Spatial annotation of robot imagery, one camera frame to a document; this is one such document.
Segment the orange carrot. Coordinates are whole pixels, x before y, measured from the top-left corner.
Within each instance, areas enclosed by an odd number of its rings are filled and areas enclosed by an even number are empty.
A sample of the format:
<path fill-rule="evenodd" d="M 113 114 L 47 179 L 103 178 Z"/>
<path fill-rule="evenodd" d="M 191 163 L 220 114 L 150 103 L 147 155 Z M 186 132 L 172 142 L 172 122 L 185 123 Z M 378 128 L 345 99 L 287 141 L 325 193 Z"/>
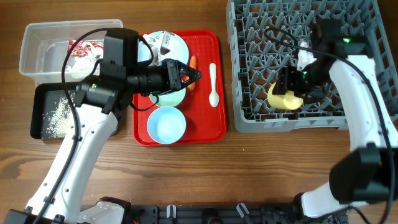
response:
<path fill-rule="evenodd" d="M 195 55 L 192 55 L 190 58 L 190 64 L 189 66 L 191 68 L 196 69 L 197 68 L 197 58 Z M 188 91 L 193 91 L 195 89 L 195 82 L 193 82 L 192 84 L 190 84 L 189 86 L 187 86 L 187 90 Z"/>

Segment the mint green bowl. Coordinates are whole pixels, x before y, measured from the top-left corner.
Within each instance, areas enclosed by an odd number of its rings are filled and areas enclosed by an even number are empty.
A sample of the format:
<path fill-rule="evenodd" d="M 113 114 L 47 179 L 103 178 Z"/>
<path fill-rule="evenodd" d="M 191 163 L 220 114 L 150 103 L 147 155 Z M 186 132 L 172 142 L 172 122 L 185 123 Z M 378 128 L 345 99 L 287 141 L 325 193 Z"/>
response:
<path fill-rule="evenodd" d="M 159 95 L 158 96 L 159 100 L 155 105 L 158 107 L 163 107 L 163 106 L 176 107 L 184 100 L 186 92 L 187 90 L 184 88 L 182 90 L 175 91 L 173 93 Z"/>

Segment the light blue plate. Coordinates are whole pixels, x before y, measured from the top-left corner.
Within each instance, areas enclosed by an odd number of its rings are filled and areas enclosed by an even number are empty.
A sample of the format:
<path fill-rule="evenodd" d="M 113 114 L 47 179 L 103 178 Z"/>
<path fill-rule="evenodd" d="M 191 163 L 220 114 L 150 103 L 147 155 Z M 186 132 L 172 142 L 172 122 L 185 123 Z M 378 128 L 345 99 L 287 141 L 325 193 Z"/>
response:
<path fill-rule="evenodd" d="M 148 35 L 154 35 L 157 36 L 161 33 L 161 31 L 156 31 L 152 32 Z M 185 41 L 178 36 L 177 34 L 173 33 L 175 35 L 174 41 L 173 41 L 173 49 L 166 55 L 166 59 L 175 59 L 179 60 L 182 63 L 187 64 L 189 61 L 189 49 Z"/>

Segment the yellow plastic cup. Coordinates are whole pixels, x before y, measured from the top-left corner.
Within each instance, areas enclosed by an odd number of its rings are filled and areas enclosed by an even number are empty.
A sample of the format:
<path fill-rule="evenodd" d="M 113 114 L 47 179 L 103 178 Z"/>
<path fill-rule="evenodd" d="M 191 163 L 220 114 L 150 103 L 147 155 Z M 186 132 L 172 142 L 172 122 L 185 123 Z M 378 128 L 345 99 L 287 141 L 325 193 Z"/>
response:
<path fill-rule="evenodd" d="M 276 83 L 273 83 L 267 93 L 269 104 L 280 110 L 297 110 L 303 105 L 303 98 L 294 95 L 294 92 L 288 90 L 284 95 L 273 94 Z"/>

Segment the light blue bowl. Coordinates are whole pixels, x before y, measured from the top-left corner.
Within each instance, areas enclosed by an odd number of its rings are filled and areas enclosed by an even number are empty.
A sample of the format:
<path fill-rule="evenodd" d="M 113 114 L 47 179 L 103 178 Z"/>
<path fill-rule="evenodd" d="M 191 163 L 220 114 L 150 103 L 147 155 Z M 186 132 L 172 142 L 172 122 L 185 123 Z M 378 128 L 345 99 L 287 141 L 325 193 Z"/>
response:
<path fill-rule="evenodd" d="M 175 107 L 164 106 L 154 110 L 147 119 L 147 132 L 159 144 L 173 144 L 185 134 L 187 122 Z"/>

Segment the white tissue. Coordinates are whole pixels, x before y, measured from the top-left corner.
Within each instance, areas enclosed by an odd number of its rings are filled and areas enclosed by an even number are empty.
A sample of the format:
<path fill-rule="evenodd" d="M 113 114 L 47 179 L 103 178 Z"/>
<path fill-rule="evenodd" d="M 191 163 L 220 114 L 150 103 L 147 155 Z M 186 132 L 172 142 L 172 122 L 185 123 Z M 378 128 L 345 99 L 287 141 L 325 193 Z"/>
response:
<path fill-rule="evenodd" d="M 85 57 L 78 57 L 72 56 L 71 59 L 74 59 L 70 65 L 67 65 L 66 71 L 67 72 L 82 72 L 86 70 L 90 70 L 93 68 L 95 62 L 102 57 L 94 57 L 94 56 L 85 56 Z"/>

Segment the red snack wrapper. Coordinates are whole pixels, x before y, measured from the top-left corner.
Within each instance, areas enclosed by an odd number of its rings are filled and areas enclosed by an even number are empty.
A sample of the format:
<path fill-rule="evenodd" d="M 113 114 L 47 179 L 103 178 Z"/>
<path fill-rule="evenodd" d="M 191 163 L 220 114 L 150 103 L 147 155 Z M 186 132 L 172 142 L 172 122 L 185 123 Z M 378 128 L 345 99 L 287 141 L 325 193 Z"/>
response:
<path fill-rule="evenodd" d="M 72 50 L 72 56 L 85 57 L 94 56 L 102 57 L 104 51 L 104 44 L 102 42 L 84 42 L 80 41 Z"/>

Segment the white rice grains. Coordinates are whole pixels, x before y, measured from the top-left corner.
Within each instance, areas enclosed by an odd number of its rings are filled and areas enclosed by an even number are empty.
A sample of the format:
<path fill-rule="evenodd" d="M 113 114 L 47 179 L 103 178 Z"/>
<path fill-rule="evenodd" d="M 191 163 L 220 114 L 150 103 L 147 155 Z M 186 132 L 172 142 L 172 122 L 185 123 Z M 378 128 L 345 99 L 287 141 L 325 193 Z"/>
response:
<path fill-rule="evenodd" d="M 71 124 L 73 115 L 65 94 L 48 95 L 42 113 L 41 138 L 64 138 Z"/>

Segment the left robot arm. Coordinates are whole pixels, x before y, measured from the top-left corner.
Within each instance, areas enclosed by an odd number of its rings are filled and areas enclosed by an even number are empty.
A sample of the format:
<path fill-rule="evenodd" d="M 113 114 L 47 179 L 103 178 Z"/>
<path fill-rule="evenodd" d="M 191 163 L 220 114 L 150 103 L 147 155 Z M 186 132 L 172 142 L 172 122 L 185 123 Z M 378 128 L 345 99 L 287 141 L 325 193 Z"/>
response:
<path fill-rule="evenodd" d="M 174 59 L 160 65 L 139 62 L 138 32 L 107 28 L 104 55 L 93 71 L 67 96 L 73 122 L 42 185 L 23 211 L 8 211 L 6 223 L 129 223 L 131 204 L 105 197 L 81 209 L 83 195 L 97 158 L 116 130 L 133 96 L 164 95 L 179 91 L 201 78 L 200 71 Z"/>

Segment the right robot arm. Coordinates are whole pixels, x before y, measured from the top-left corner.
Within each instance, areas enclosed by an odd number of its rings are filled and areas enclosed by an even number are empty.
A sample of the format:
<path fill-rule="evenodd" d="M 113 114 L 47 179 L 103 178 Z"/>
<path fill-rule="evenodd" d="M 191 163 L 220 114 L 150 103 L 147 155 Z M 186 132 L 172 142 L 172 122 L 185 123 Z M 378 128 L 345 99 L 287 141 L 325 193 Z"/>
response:
<path fill-rule="evenodd" d="M 303 193 L 302 215 L 320 218 L 345 209 L 397 199 L 397 130 L 376 79 L 368 39 L 344 35 L 336 19 L 322 19 L 310 42 L 296 45 L 298 63 L 280 70 L 267 99 L 281 110 L 296 110 L 317 87 L 332 82 L 348 123 L 350 152 L 330 171 L 328 182 Z"/>

